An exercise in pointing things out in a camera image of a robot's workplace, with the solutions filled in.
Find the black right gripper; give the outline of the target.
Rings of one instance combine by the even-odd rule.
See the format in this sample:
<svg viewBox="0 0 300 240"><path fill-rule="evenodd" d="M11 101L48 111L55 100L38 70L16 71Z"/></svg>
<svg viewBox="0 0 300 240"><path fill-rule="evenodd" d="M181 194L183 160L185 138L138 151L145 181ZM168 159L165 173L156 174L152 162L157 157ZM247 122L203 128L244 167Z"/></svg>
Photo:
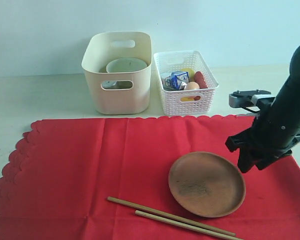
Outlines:
<svg viewBox="0 0 300 240"><path fill-rule="evenodd" d="M292 154L300 143L300 111L260 110L252 125L229 136L225 142L230 152L239 150L237 167L247 173L255 165L264 170L279 159Z"/></svg>

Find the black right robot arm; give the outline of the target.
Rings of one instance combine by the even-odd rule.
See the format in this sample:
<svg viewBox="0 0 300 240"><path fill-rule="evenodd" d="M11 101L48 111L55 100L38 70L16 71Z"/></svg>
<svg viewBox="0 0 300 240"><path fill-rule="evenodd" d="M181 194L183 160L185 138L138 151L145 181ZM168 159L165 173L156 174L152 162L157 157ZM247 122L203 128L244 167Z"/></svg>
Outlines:
<svg viewBox="0 0 300 240"><path fill-rule="evenodd" d="M300 143L300 46L289 64L289 76L276 96L266 90L234 91L228 96L231 108L254 111L251 127L227 138L230 152L239 150L237 166L242 173L252 167L263 170L290 156Z"/></svg>

